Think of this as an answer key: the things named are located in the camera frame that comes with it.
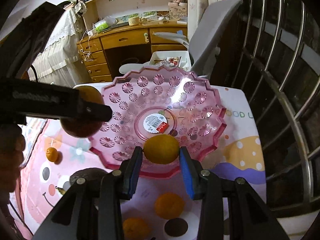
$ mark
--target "gray chair backrest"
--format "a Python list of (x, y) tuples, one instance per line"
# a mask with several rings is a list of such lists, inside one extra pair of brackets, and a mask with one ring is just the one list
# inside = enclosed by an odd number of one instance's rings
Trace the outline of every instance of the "gray chair backrest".
[(191, 70), (198, 75), (202, 75), (205, 64), (210, 64), (207, 59), (214, 53), (229, 20), (240, 4), (241, 0), (222, 0), (206, 8), (189, 43), (189, 54), (194, 62)]

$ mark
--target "pink cheek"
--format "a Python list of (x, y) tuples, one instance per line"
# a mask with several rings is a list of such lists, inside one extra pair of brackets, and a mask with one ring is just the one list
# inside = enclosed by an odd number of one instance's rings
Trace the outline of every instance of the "pink cheek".
[(49, 191), (49, 194), (50, 194), (51, 196), (54, 196), (54, 194), (56, 193), (56, 188), (55, 188), (55, 186), (54, 186), (53, 184), (50, 184), (48, 191)]

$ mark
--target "red label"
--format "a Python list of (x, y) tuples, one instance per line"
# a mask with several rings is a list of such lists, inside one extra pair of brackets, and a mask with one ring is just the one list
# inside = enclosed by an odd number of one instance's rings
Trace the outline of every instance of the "red label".
[(169, 125), (167, 123), (162, 122), (156, 130), (160, 133), (164, 133), (164, 131), (167, 130), (168, 127)]

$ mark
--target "purple wave print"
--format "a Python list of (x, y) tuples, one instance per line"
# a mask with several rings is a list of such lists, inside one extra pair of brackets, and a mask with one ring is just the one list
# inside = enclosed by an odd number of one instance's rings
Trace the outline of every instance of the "purple wave print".
[(245, 169), (244, 171), (238, 169), (231, 163), (219, 163), (213, 169), (210, 169), (214, 174), (223, 179), (235, 180), (238, 177), (243, 177), (251, 184), (265, 184), (265, 171), (257, 171), (254, 169)]

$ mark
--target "screw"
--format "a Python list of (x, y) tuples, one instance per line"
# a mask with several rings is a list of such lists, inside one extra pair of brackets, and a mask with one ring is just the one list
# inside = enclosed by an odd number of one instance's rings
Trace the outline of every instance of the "screw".
[(208, 170), (202, 170), (202, 171), (200, 172), (200, 174), (201, 174), (202, 176), (204, 176), (204, 177), (208, 177), (208, 176), (210, 175), (210, 171), (208, 171)]
[(120, 176), (121, 175), (121, 170), (114, 170), (113, 172), (112, 172), (112, 175), (113, 176)]
[(244, 179), (244, 178), (241, 178), (241, 177), (236, 178), (236, 183), (238, 183), (238, 184), (240, 184), (240, 185), (243, 185), (243, 184), (245, 184), (245, 179)]
[(85, 183), (85, 178), (79, 178), (77, 179), (77, 184), (81, 185)]

